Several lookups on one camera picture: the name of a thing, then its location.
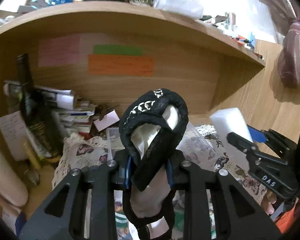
wine bottle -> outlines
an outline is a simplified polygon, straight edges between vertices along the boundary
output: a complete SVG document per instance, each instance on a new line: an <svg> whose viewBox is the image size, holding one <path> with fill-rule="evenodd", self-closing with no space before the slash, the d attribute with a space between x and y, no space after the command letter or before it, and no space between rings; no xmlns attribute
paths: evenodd
<svg viewBox="0 0 300 240"><path fill-rule="evenodd" d="M45 102L44 96L34 89L28 54L18 56L17 67L22 87L21 115L28 129L51 154L51 159L48 161L58 162L63 150L61 136L51 117L51 111Z"/></svg>

pink card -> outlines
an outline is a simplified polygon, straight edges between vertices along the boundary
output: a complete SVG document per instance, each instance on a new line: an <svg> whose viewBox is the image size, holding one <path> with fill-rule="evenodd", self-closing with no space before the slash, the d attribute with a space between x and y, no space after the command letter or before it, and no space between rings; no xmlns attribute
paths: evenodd
<svg viewBox="0 0 300 240"><path fill-rule="evenodd" d="M93 123L98 129L98 131L102 131L103 129L113 125L114 123L118 122L120 119L117 113L113 110L109 114L106 114L104 118L100 121L100 119L95 120Z"/></svg>
<svg viewBox="0 0 300 240"><path fill-rule="evenodd" d="M78 64L80 60L80 35L41 40L39 42L39 67Z"/></svg>

silver bolt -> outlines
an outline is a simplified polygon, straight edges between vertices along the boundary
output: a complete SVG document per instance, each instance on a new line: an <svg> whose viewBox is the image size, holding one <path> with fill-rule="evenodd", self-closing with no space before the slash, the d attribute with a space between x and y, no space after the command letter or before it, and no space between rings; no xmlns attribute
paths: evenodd
<svg viewBox="0 0 300 240"><path fill-rule="evenodd" d="M79 175L80 170L79 170L79 169L72 169L72 170L70 171L70 173L71 173L72 176L77 176L77 175Z"/></svg>
<svg viewBox="0 0 300 240"><path fill-rule="evenodd" d="M191 162L190 161L183 161L181 164L184 167L189 167L191 165Z"/></svg>
<svg viewBox="0 0 300 240"><path fill-rule="evenodd" d="M219 174L221 176L227 176L228 175L228 171L226 169L221 169L221 170L219 170Z"/></svg>
<svg viewBox="0 0 300 240"><path fill-rule="evenodd" d="M113 166L116 165L116 162L115 162L115 160L109 160L109 161L107 161L107 165L108 165L109 167L113 167Z"/></svg>

